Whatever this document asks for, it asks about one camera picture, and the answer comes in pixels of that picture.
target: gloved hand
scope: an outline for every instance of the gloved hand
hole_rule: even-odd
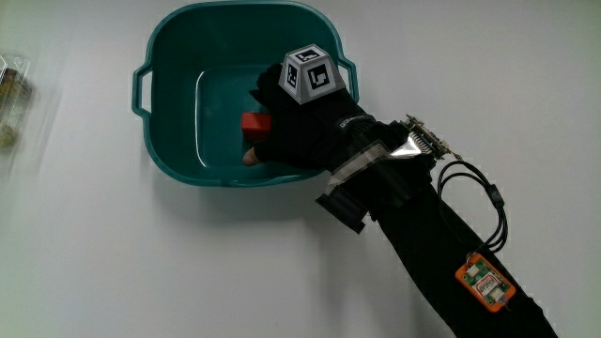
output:
[[[271,113],[270,136],[258,142],[243,158],[245,165],[281,161],[308,169],[333,171],[349,157],[352,133],[376,121],[355,103],[346,89],[298,104],[279,85],[282,65],[261,73],[250,94]]]

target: red cube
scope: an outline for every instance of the red cube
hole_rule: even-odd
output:
[[[242,135],[246,141],[265,140],[271,131],[271,115],[242,113]]]

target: clear plastic container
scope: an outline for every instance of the clear plastic container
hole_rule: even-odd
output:
[[[32,94],[28,69],[29,60],[22,55],[0,52],[0,166],[7,164],[20,138]]]

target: white table surface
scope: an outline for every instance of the white table surface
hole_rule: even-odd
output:
[[[597,336],[601,5],[306,3],[366,111],[424,119],[501,188],[501,260],[558,333]],[[0,50],[36,88],[0,176],[0,337],[452,337],[376,224],[357,236],[313,202],[326,176],[197,188],[156,167],[131,74],[184,5],[0,2]],[[483,236],[496,224],[473,184],[445,195]]]

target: apriltag cube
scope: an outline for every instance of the apriltag cube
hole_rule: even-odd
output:
[[[330,55],[315,44],[285,55],[279,84],[299,104],[346,87]]]

